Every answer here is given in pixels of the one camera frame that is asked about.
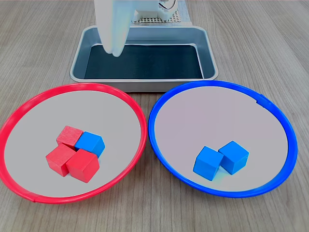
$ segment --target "red cube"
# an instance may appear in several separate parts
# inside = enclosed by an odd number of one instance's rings
[[[79,138],[82,136],[83,131],[80,129],[76,129],[70,126],[65,126],[65,128],[62,130],[58,138],[56,139],[58,145],[64,144],[68,146],[69,148],[75,150],[75,144],[79,140]]]
[[[88,183],[99,169],[98,157],[88,151],[79,149],[67,162],[71,176]]]
[[[52,170],[59,173],[61,176],[66,176],[69,173],[66,163],[75,153],[76,151],[64,144],[60,144],[46,156],[46,159]]]

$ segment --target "plate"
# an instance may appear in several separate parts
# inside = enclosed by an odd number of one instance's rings
[[[100,135],[106,145],[100,169],[86,184],[51,170],[46,155],[66,126]],[[0,130],[0,177],[33,202],[71,203],[93,197],[127,175],[141,157],[147,125],[140,106],[110,86],[56,87],[20,106]]]
[[[153,107],[148,133],[163,165],[203,192],[231,198],[264,194],[284,182],[297,159],[295,132],[265,96],[223,81],[197,81],[164,94]],[[235,141],[249,151],[247,164],[212,181],[193,172],[204,146],[218,150]]]

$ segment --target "toy block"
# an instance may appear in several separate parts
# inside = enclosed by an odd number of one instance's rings
[[[85,131],[82,134],[81,138],[77,141],[75,149],[83,149],[85,151],[89,151],[96,154],[99,158],[103,150],[105,149],[105,144],[101,136]]]
[[[223,155],[209,147],[204,147],[194,164],[193,172],[212,181],[217,174]]]
[[[66,176],[69,173],[66,162],[71,159],[75,153],[76,152],[74,150],[66,145],[60,144],[46,156],[46,160],[52,170],[61,176]]]
[[[79,149],[67,162],[67,167],[71,176],[88,183],[97,173],[99,162],[95,154]]]
[[[238,172],[247,164],[249,152],[234,141],[220,148],[219,152],[224,156],[221,166],[231,175]]]
[[[70,126],[65,126],[60,135],[57,137],[56,141],[59,144],[64,144],[71,149],[75,150],[75,144],[82,136],[83,131]]]

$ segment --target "stainless steel tray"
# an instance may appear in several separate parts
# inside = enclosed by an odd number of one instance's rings
[[[196,50],[201,78],[175,79],[175,77],[159,77],[157,79],[119,79],[114,75],[98,79],[85,79],[90,52],[93,46],[101,45],[96,26],[86,28],[82,36],[70,70],[70,77],[75,82],[102,83],[116,87],[125,92],[166,92],[180,84],[202,79],[213,80],[218,76],[210,42],[204,29],[196,26],[131,26],[126,46],[129,45],[191,45]]]

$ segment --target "wooden table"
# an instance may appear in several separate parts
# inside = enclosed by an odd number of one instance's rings
[[[266,95],[297,134],[294,172],[279,188],[224,199],[180,182],[147,142],[132,172],[83,202],[23,200],[0,183],[1,232],[307,232],[309,229],[309,1],[189,1],[205,28],[218,80]],[[0,1],[0,124],[29,98],[72,83],[69,69],[92,1]],[[160,94],[131,94],[146,117]]]

